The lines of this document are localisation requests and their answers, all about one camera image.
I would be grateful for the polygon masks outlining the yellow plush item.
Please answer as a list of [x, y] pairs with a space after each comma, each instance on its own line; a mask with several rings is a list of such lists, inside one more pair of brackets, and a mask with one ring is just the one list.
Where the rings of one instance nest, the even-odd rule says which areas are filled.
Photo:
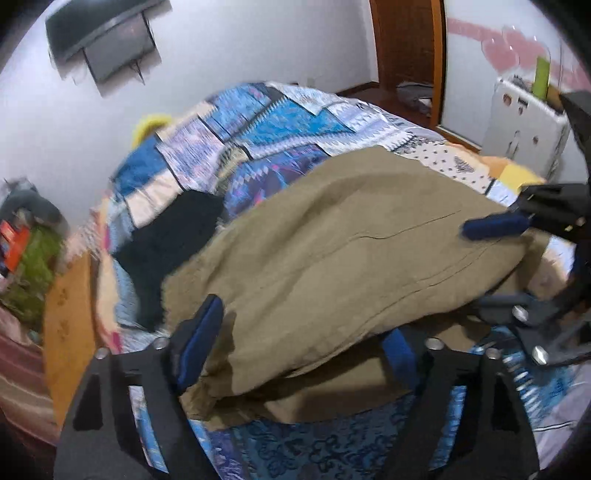
[[157, 130], [166, 127], [173, 118], [166, 114], [149, 114], [142, 117], [132, 131], [131, 148], [137, 148]]

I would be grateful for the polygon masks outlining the white storage cabinet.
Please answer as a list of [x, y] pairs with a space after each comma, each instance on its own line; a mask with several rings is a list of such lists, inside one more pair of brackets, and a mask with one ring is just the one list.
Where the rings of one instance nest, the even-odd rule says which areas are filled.
[[548, 180], [558, 167], [570, 131], [564, 113], [509, 79], [499, 78], [481, 154], [508, 158]]

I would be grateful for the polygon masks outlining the brown wooden door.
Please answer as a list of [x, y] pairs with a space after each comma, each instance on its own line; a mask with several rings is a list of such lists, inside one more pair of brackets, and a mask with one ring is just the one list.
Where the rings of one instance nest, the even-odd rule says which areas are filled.
[[[446, 26], [444, 3], [430, 0], [370, 1], [378, 64], [378, 104], [394, 114], [407, 116], [422, 126], [440, 123]], [[433, 87], [432, 107], [422, 113], [399, 98], [401, 83]]]

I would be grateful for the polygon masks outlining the wooden bed headboard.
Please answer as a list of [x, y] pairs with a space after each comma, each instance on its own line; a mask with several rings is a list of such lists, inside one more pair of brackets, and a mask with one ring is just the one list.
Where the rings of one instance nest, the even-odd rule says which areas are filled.
[[84, 254], [55, 278], [45, 299], [45, 380], [59, 427], [96, 350], [91, 274], [92, 258]]

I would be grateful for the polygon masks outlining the blue patchwork bedspread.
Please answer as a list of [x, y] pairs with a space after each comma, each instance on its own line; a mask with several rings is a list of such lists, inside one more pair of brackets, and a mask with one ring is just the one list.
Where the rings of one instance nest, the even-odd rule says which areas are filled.
[[[482, 157], [359, 99], [276, 82], [245, 83], [197, 104], [132, 149], [111, 179], [97, 216], [96, 308], [103, 340], [135, 351], [161, 331], [136, 322], [138, 299], [115, 252], [178, 195], [224, 200], [224, 221], [287, 188], [325, 159], [381, 146], [450, 177], [502, 205], [536, 181], [510, 160]], [[384, 456], [408, 416], [409, 396], [341, 419], [280, 424], [257, 418], [216, 430], [194, 421], [205, 453], [224, 479], [359, 479]]]

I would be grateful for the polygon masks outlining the orange box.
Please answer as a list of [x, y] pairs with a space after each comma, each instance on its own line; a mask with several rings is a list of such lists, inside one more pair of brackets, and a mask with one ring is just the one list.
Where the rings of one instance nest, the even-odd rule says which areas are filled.
[[8, 221], [1, 222], [1, 274], [14, 273], [26, 250], [31, 229], [27, 226], [13, 227]]

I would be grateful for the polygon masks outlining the wall-mounted television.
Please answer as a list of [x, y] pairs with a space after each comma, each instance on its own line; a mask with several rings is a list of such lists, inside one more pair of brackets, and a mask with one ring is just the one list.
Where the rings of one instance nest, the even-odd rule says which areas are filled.
[[150, 21], [171, 11], [168, 1], [67, 1], [45, 21], [52, 64], [64, 77], [84, 67], [103, 87], [142, 63], [159, 61]]

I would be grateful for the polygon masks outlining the green bottle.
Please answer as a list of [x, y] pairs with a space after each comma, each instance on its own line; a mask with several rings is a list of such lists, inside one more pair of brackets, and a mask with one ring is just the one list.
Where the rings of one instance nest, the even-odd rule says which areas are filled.
[[548, 95], [550, 72], [550, 61], [543, 56], [538, 56], [536, 59], [535, 78], [532, 84], [532, 95], [543, 102], [546, 101]]

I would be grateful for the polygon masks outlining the green patterned bag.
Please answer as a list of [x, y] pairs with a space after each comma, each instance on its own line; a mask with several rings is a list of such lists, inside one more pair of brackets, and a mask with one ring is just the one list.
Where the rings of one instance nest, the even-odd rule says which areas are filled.
[[1, 306], [30, 330], [42, 330], [45, 296], [55, 278], [62, 238], [52, 229], [35, 226], [16, 268], [1, 293]]

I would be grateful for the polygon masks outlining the khaki elastic-waist pants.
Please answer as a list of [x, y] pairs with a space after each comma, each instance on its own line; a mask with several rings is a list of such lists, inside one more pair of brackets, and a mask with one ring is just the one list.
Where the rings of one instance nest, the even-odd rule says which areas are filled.
[[208, 295], [221, 333], [181, 398], [212, 429], [266, 417], [332, 420], [405, 388], [380, 337], [410, 322], [469, 349], [486, 332], [459, 311], [526, 287], [548, 238], [468, 241], [468, 219], [500, 206], [419, 161], [372, 147], [325, 160], [240, 214], [162, 285], [168, 329]]

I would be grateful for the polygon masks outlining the black folded garment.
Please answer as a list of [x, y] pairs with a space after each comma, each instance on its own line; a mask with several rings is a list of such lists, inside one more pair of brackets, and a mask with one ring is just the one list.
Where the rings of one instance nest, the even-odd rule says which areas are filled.
[[137, 296], [140, 327], [153, 332], [162, 324], [162, 282], [207, 245], [222, 210], [221, 197], [185, 191], [115, 252]]

